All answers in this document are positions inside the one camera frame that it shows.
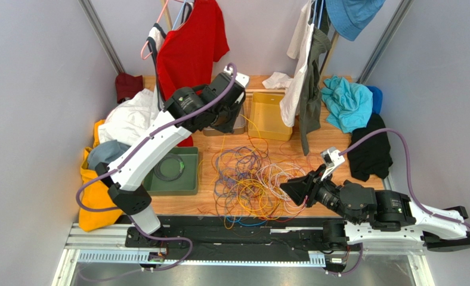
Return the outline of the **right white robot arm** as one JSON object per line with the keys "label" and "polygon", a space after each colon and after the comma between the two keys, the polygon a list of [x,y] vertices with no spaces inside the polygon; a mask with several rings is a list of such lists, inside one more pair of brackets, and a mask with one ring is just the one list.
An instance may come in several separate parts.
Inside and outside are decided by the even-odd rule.
{"label": "right white robot arm", "polygon": [[328,250],[375,245],[425,247],[429,251],[470,249],[468,215],[463,207],[426,212],[408,195],[345,181],[335,184],[326,166],[280,184],[298,206],[320,203],[339,215],[323,222],[320,241]]}

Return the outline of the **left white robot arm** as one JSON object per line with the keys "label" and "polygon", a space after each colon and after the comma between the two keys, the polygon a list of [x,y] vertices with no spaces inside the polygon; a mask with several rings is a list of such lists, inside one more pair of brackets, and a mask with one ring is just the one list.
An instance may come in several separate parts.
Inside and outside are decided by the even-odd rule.
{"label": "left white robot arm", "polygon": [[95,168],[112,202],[141,232],[151,235],[161,226],[151,196],[143,187],[144,178],[191,134],[204,128],[232,133],[249,81],[245,74],[225,70],[210,84],[177,89],[133,146],[110,164],[100,163]]}

